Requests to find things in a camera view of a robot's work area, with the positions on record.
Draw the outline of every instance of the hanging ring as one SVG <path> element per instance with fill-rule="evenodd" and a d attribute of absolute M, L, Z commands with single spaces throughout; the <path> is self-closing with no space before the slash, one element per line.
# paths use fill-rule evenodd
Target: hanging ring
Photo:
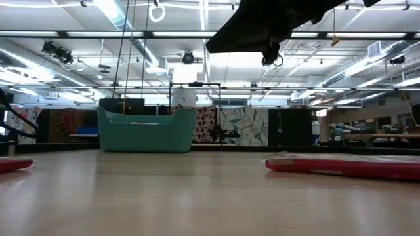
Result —
<path fill-rule="evenodd" d="M 162 9 L 162 14 L 161 14 L 161 16 L 160 16 L 159 18 L 157 18 L 157 19 L 153 16 L 153 10 L 154 10 L 154 9 L 156 9 L 156 8 L 160 8 L 160 9 Z M 165 6 L 163 6 L 163 5 L 158 5 L 158 6 L 151 6 L 151 7 L 149 7 L 149 17 L 150 17 L 150 19 L 151 19 L 153 22 L 160 22 L 160 21 L 162 21 L 162 20 L 165 18 L 165 16 L 166 16 L 166 9 L 165 9 Z"/>

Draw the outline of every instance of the air vent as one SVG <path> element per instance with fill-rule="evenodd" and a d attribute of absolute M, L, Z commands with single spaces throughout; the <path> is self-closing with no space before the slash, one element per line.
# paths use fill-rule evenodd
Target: air vent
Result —
<path fill-rule="evenodd" d="M 370 46 L 368 46 L 367 53 L 369 55 L 369 58 L 373 58 L 374 56 L 381 55 L 381 42 L 376 41 Z"/>

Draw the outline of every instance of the ductwork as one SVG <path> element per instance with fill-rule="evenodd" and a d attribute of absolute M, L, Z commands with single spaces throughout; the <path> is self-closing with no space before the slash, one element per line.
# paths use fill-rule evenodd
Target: ductwork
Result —
<path fill-rule="evenodd" d="M 399 57 L 407 52 L 407 49 L 418 44 L 418 41 L 410 40 L 410 41 L 398 41 L 398 42 L 390 42 L 390 41 L 378 41 L 371 46 L 375 45 L 378 46 L 376 48 L 375 54 L 373 53 L 365 53 L 362 56 L 354 59 L 353 61 L 345 64 L 341 69 L 330 73 L 329 75 L 325 76 L 320 83 L 316 85 L 317 88 L 326 88 L 331 86 L 332 84 L 342 81 L 343 79 L 347 79 L 365 69 L 368 69 L 379 62 L 383 62 L 385 60 L 390 60 L 396 57 Z M 293 93 L 292 97 L 296 99 L 306 98 L 307 96 L 313 94 L 313 91 L 300 91 Z"/>
<path fill-rule="evenodd" d="M 124 30 L 127 34 L 133 30 L 133 23 L 126 19 L 123 6 L 119 0 L 93 0 L 98 8 L 104 13 L 104 15 L 110 20 L 110 22 L 117 28 L 117 30 Z M 154 75 L 168 75 L 168 64 L 166 59 L 155 55 L 141 39 L 131 39 L 130 42 L 134 48 L 143 56 L 149 68 L 146 71 Z"/>
<path fill-rule="evenodd" d="M 76 75 L 73 72 L 67 71 L 61 68 L 59 65 L 45 60 L 44 58 L 35 55 L 26 49 L 16 46 L 15 44 L 4 39 L 0 39 L 0 53 L 7 56 L 11 60 L 20 62 L 15 66 L 12 65 L 13 67 L 31 69 L 36 74 L 36 77 L 40 79 L 47 79 L 45 77 L 49 77 L 49 79 L 60 78 L 61 80 L 58 83 L 63 86 L 98 86 L 96 83 Z M 101 93 L 103 96 L 112 96 L 112 93 L 108 90 L 91 90 Z"/>
<path fill-rule="evenodd" d="M 399 54 L 402 54 L 403 51 L 408 49 L 409 47 L 413 46 L 414 44 L 418 43 L 418 41 L 410 40 L 410 41 L 398 41 L 396 43 L 390 43 L 388 41 L 380 41 L 382 48 L 381 53 L 377 56 L 369 57 L 369 54 L 366 53 L 357 59 L 345 64 L 339 72 L 330 73 L 323 79 L 323 81 L 319 84 L 322 87 L 328 87 L 338 81 L 342 81 L 343 79 L 347 79 L 352 75 L 356 75 L 357 73 L 364 71 L 365 69 L 374 66 L 379 62 L 383 62 L 385 60 L 393 59 Z"/>

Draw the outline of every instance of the light wood floor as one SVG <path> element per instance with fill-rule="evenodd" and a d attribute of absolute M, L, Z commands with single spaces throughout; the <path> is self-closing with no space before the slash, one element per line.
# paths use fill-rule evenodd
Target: light wood floor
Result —
<path fill-rule="evenodd" d="M 420 184 L 288 174 L 258 153 L 73 151 L 0 174 L 1 236 L 420 234 Z"/>

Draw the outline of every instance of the metal frame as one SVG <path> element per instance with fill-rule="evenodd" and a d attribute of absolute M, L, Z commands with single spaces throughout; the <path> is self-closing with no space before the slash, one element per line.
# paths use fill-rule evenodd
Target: metal frame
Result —
<path fill-rule="evenodd" d="M 110 33 L 121 33 L 121 35 L 110 35 Z M 134 31 L 133 39 L 210 39 L 217 31 Z M 169 33 L 175 35 L 155 35 L 155 33 Z M 294 40 L 332 40 L 331 31 L 292 31 L 286 39 Z M 366 31 L 336 31 L 337 35 L 345 33 L 345 37 L 339 37 L 340 40 L 420 40 L 420 33 L 416 31 L 411 32 L 366 32 Z M 366 36 L 357 36 L 358 34 L 367 34 Z M 400 34 L 402 36 L 387 36 L 390 34 Z M 130 39 L 131 33 L 122 35 L 121 31 L 74 31 L 74 30 L 15 30 L 2 29 L 0 30 L 0 38 L 29 38 L 29 39 Z"/>
<path fill-rule="evenodd" d="M 207 85 L 207 90 L 213 90 L 211 87 L 212 85 L 218 86 L 219 88 L 219 126 L 222 128 L 222 85 L 220 83 L 197 83 L 196 85 L 194 83 L 169 83 L 169 114 L 171 114 L 171 97 L 172 97 L 172 88 L 173 85 L 180 85 L 179 88 L 189 88 L 189 89 L 201 89 L 204 85 Z"/>
<path fill-rule="evenodd" d="M 181 85 L 180 83 L 171 83 L 170 86 L 128 86 L 127 89 L 136 90 L 162 90 L 171 89 L 173 85 Z M 420 87 L 401 87 L 401 88 L 317 88 L 317 87 L 223 87 L 220 83 L 203 83 L 203 85 L 216 85 L 219 90 L 343 90 L 343 91 L 377 91 L 377 92 L 390 92 L 390 91 L 412 91 L 420 92 Z M 55 86 L 55 85 L 0 85 L 0 89 L 10 88 L 25 88 L 25 89 L 113 89 L 114 86 Z M 125 89 L 125 86 L 117 86 L 116 89 Z M 197 90 L 213 90 L 212 87 L 184 87 L 184 89 L 197 89 Z"/>

